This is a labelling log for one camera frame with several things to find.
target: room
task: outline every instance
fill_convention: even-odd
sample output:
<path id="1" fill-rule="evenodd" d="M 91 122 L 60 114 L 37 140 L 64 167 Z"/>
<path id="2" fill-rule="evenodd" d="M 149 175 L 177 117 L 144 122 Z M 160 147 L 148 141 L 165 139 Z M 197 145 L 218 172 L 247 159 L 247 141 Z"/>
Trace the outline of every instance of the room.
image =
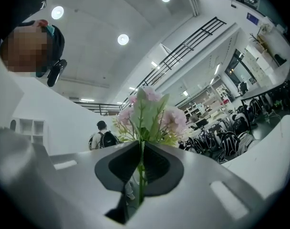
<path id="1" fill-rule="evenodd" d="M 228 228 L 277 206 L 290 25 L 269 0 L 14 1 L 14 19 L 0 13 L 0 191 L 16 216 Z"/>

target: black headphones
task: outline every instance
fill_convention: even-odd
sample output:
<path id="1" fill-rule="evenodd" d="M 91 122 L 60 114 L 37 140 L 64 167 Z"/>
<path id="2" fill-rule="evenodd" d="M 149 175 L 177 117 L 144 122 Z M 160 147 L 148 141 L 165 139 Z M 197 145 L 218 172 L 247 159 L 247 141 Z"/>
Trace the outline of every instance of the black headphones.
<path id="1" fill-rule="evenodd" d="M 65 59 L 61 59 L 50 69 L 50 72 L 47 76 L 47 85 L 49 87 L 54 86 L 66 66 L 67 61 Z"/>

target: white panel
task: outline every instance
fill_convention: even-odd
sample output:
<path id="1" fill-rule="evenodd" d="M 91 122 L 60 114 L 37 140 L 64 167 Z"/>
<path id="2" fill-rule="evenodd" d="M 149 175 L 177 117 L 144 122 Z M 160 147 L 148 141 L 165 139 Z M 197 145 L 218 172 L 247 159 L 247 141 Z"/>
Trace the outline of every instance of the white panel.
<path id="1" fill-rule="evenodd" d="M 0 59 L 0 127 L 10 127 L 12 114 L 22 96 L 22 89 L 12 80 Z"/>

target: wall shelf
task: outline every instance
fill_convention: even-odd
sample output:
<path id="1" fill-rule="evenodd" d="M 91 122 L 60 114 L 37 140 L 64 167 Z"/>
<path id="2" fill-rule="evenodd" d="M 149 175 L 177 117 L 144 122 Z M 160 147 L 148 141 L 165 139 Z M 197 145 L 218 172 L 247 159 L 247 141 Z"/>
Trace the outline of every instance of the wall shelf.
<path id="1" fill-rule="evenodd" d="M 31 143 L 43 145 L 48 152 L 48 127 L 44 120 L 18 119 L 11 122 L 13 131 L 24 135 Z"/>

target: sign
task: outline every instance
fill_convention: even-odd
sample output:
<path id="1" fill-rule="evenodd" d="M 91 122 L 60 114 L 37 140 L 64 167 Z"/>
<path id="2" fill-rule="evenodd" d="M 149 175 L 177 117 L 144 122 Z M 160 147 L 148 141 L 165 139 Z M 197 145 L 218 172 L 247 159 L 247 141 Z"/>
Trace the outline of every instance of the sign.
<path id="1" fill-rule="evenodd" d="M 258 18 L 256 18 L 254 15 L 248 13 L 247 14 L 247 19 L 250 20 L 255 25 L 258 25 Z"/>

